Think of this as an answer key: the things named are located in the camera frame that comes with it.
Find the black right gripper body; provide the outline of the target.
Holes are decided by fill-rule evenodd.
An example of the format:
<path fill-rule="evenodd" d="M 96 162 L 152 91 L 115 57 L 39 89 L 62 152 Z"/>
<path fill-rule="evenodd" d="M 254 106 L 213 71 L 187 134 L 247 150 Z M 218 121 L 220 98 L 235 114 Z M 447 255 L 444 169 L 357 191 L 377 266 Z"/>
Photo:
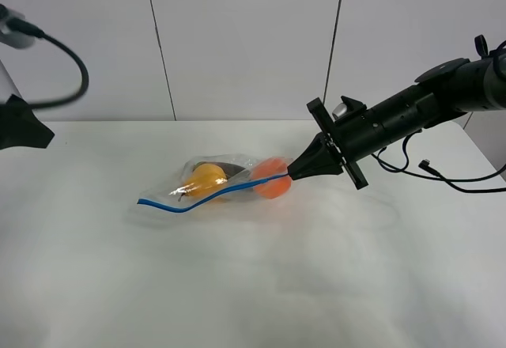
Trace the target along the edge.
<path fill-rule="evenodd" d="M 342 102 L 338 105 L 338 110 L 342 113 L 337 118 L 329 114 L 319 98 L 310 101 L 307 106 L 321 132 L 327 134 L 338 148 L 342 156 L 343 172 L 348 174 L 357 190 L 367 187 L 368 181 L 357 163 L 360 160 L 358 153 L 354 153 L 351 148 L 352 140 L 359 139 L 359 127 L 351 131 L 352 122 L 365 114 L 367 106 L 359 100 L 343 96 Z"/>

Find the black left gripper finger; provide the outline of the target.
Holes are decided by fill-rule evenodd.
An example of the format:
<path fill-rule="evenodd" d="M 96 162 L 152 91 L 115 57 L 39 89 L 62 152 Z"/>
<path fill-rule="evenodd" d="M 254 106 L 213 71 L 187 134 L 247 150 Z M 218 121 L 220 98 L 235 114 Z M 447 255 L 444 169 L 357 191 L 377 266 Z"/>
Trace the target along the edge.
<path fill-rule="evenodd" d="M 1 149 L 46 149 L 54 138 L 55 133 L 41 123 L 27 105 L 14 94 L 1 104 Z"/>

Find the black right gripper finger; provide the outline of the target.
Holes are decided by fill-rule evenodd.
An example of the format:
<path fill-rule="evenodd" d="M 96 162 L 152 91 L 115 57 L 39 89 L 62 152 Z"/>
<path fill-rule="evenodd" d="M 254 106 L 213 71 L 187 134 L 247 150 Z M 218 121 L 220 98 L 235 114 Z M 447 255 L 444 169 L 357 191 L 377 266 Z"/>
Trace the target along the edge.
<path fill-rule="evenodd" d="M 342 156 L 323 132 L 318 133 L 306 150 L 288 166 L 288 174 L 292 180 L 313 176 L 339 176 L 342 173 Z"/>

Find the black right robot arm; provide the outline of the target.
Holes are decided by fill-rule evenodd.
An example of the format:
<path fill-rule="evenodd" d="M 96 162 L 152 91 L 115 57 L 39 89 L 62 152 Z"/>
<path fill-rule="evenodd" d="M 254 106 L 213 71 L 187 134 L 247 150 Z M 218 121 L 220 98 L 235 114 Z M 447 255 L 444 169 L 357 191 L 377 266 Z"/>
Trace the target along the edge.
<path fill-rule="evenodd" d="M 344 96 L 333 112 L 320 99 L 308 110 L 320 132 L 288 167 L 292 180 L 347 172 L 356 189 L 368 182 L 358 161 L 421 129 L 457 119 L 469 112 L 505 108 L 505 45 L 489 50 L 477 36 L 477 61 L 459 58 L 419 76 L 414 85 L 368 108 Z"/>

